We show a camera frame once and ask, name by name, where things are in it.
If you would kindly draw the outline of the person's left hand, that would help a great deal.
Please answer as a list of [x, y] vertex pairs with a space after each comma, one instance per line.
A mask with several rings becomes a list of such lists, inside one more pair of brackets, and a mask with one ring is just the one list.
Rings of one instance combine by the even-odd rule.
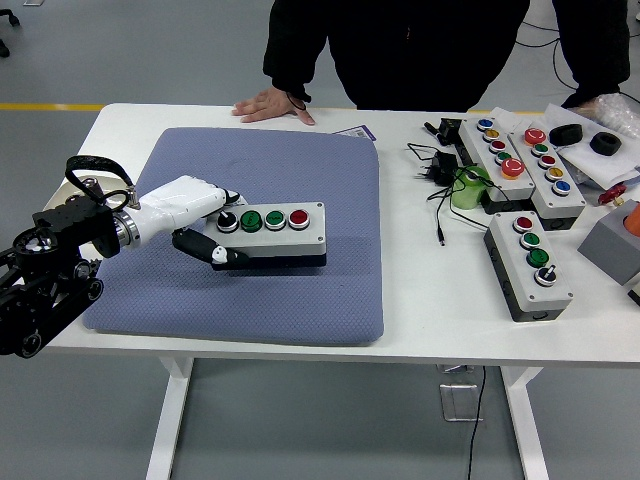
[[596, 98], [581, 103], [571, 103], [569, 100], [567, 100], [564, 104], [564, 108], [581, 116], [590, 117], [594, 116], [597, 113], [598, 105], [599, 103]]

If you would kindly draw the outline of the person's right hand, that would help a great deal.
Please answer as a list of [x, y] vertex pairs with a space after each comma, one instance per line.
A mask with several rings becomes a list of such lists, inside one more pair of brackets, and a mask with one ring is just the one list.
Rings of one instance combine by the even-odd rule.
[[240, 117], [244, 123], [293, 115], [305, 125], [316, 124], [303, 100], [275, 87], [269, 87], [252, 98], [235, 103], [231, 113]]

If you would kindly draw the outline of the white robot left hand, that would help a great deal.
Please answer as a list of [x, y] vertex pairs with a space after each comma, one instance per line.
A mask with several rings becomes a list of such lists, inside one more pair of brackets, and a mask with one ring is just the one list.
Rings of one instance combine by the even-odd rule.
[[228, 206], [243, 205], [245, 199], [239, 193], [184, 175], [145, 194], [139, 203], [138, 209], [125, 209], [131, 218], [132, 247], [149, 243], [159, 233], [169, 233], [176, 249], [210, 265], [241, 265], [248, 261], [245, 254], [190, 228], [197, 220]]

